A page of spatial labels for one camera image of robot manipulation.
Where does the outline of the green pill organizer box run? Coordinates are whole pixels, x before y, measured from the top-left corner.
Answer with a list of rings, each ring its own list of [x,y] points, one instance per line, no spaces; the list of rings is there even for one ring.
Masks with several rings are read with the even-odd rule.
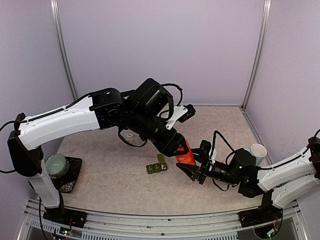
[[[151,175],[155,173],[165,172],[168,170],[168,165],[165,161],[165,156],[161,153],[156,155],[157,162],[146,165],[146,172]]]

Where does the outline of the small white bottle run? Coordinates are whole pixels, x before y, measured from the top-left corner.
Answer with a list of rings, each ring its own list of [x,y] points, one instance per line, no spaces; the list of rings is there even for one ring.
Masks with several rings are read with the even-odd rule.
[[[126,135],[126,140],[131,143],[133,141],[133,135],[131,133],[128,133]]]

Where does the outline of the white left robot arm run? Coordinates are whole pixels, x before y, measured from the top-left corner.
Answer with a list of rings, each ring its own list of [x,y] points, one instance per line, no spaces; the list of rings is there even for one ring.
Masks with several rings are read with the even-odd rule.
[[[28,179],[50,214],[63,223],[70,211],[44,169],[41,146],[73,134],[117,127],[130,130],[141,140],[151,142],[167,157],[189,152],[184,136],[174,128],[195,114],[192,105],[175,104],[167,84],[152,78],[138,88],[120,92],[105,88],[88,93],[76,101],[46,113],[26,116],[13,122],[7,141],[14,169]]]

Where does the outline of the red cylindrical can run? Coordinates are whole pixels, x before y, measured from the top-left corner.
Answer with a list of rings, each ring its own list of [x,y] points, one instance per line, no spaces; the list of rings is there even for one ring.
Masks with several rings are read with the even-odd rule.
[[[187,140],[185,140],[185,144],[187,148],[185,148],[183,145],[180,145],[177,149],[178,155],[176,155],[175,158],[180,164],[195,166],[196,161]]]

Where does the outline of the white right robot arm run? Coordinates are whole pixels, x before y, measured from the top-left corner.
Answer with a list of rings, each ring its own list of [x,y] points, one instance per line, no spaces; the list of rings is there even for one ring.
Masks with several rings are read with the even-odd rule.
[[[238,193],[247,198],[270,194],[270,202],[256,210],[256,218],[266,222],[276,209],[284,208],[308,191],[320,185],[320,139],[313,136],[301,151],[277,164],[260,167],[256,158],[244,148],[232,151],[229,163],[211,160],[213,148],[203,140],[199,148],[192,149],[199,166],[176,163],[192,181],[203,184],[206,178],[238,188]]]

